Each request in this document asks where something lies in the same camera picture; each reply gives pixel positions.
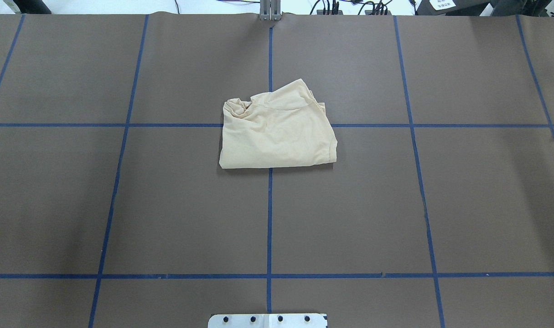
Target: metal plate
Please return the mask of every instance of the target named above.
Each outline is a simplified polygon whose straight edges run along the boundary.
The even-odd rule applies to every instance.
[[[273,313],[213,315],[208,328],[327,328],[327,315],[320,313]]]

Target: grid line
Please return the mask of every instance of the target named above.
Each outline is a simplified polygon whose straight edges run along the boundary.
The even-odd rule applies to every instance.
[[[5,75],[5,70],[7,69],[7,65],[10,63],[11,54],[14,52],[14,48],[16,47],[16,42],[18,41],[18,37],[20,36],[21,27],[23,25],[24,20],[25,20],[25,14],[22,13],[20,18],[20,23],[18,24],[18,28],[16,29],[16,34],[14,35],[14,39],[11,42],[10,50],[7,52],[5,62],[3,63],[3,67],[1,68],[0,87],[1,87],[1,81],[3,80],[3,76]]]
[[[0,127],[129,127],[129,128],[221,128],[222,123],[0,123]],[[550,128],[554,124],[474,124],[474,123],[414,123],[415,128]],[[410,128],[409,123],[332,123],[333,128]]]
[[[119,153],[119,161],[117,163],[117,173],[114,177],[113,194],[110,198],[109,216],[106,222],[106,229],[104,231],[104,240],[102,243],[102,252],[100,254],[100,263],[98,268],[98,275],[96,277],[95,292],[93,296],[93,305],[91,307],[91,314],[88,320],[88,327],[93,328],[94,317],[96,313],[96,305],[98,303],[98,295],[100,293],[100,282],[102,280],[102,272],[104,269],[104,259],[106,258],[106,250],[109,244],[110,227],[113,222],[114,213],[114,199],[117,195],[119,188],[119,180],[121,174],[121,164],[123,162],[123,155],[125,152],[125,146],[127,143],[127,135],[129,135],[129,123],[131,121],[131,114],[133,112],[133,101],[135,100],[135,90],[137,89],[137,80],[139,79],[139,68],[141,67],[141,56],[143,54],[143,45],[145,44],[145,34],[147,33],[147,24],[149,22],[149,15],[145,15],[145,21],[143,23],[143,34],[141,35],[141,43],[139,45],[139,54],[137,55],[137,65],[135,67],[135,77],[133,77],[133,87],[131,88],[131,97],[129,100],[129,109],[127,110],[127,120],[125,122],[125,130],[123,133],[123,140],[121,142],[121,151]]]
[[[530,69],[530,73],[533,77],[534,86],[536,87],[536,90],[538,92],[538,97],[540,99],[540,103],[542,104],[542,110],[544,110],[546,121],[548,122],[548,128],[550,129],[550,134],[552,135],[552,139],[554,140],[554,126],[552,125],[552,120],[550,119],[550,114],[548,113],[548,108],[546,107],[546,102],[544,101],[544,96],[542,95],[542,90],[540,89],[540,84],[538,83],[536,72],[534,71],[532,61],[530,60],[530,54],[528,52],[528,48],[526,46],[526,40],[524,39],[524,32],[522,30],[522,23],[520,22],[520,16],[517,14],[516,14],[516,23],[518,25],[520,40],[522,41],[522,48],[524,49],[524,54],[526,55],[526,62],[528,63],[528,68]]]
[[[400,74],[402,75],[402,87],[404,88],[404,99],[406,101],[406,112],[409,117],[410,138],[413,144],[414,163],[417,168],[417,178],[419,180],[419,190],[423,200],[423,209],[425,212],[425,224],[427,226],[427,245],[429,247],[429,257],[431,260],[431,270],[433,270],[433,283],[435,284],[435,298],[437,300],[437,311],[439,312],[439,323],[441,328],[445,328],[445,318],[443,315],[443,303],[441,301],[441,289],[439,287],[439,277],[437,276],[437,264],[435,263],[435,251],[433,250],[433,237],[431,235],[431,224],[429,223],[429,212],[427,210],[427,199],[425,197],[425,185],[421,174],[419,161],[419,150],[417,149],[416,135],[414,133],[413,114],[410,108],[409,88],[406,84],[406,73],[404,72],[404,60],[402,58],[402,48],[400,47],[400,33],[398,31],[398,19],[392,16],[394,20],[394,31],[396,35],[396,47],[398,48],[398,60],[400,62]]]
[[[269,28],[269,92],[273,91],[273,26]],[[273,168],[269,168],[269,188],[267,192],[267,313],[273,311]]]
[[[264,273],[235,274],[102,274],[109,280],[214,280],[214,279],[266,279]],[[431,272],[411,273],[273,273],[271,279],[412,279],[433,278]],[[438,278],[511,278],[511,277],[554,277],[554,272],[438,272]],[[0,273],[0,279],[96,279],[98,274],[61,273]]]

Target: white label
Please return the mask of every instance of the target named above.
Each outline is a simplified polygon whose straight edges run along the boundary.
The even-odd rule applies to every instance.
[[[327,328],[322,313],[213,315],[208,328]]]
[[[429,2],[431,2],[431,6],[433,6],[435,10],[443,10],[456,6],[453,0],[429,0]]]
[[[5,4],[6,4],[9,8],[11,8],[11,10],[13,10],[14,13],[21,13],[20,7],[18,7],[18,6],[16,5],[16,3],[13,2],[13,0],[3,0],[3,2],[5,2]]]

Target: folded t-shirt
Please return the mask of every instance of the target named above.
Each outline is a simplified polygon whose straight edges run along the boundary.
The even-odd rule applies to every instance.
[[[336,161],[337,140],[302,79],[243,102],[224,104],[223,169],[285,168]]]

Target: white metal bracket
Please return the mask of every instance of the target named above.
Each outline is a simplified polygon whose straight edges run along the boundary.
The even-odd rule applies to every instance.
[[[260,20],[280,21],[281,0],[260,0]]]
[[[208,328],[327,328],[322,313],[213,315]]]

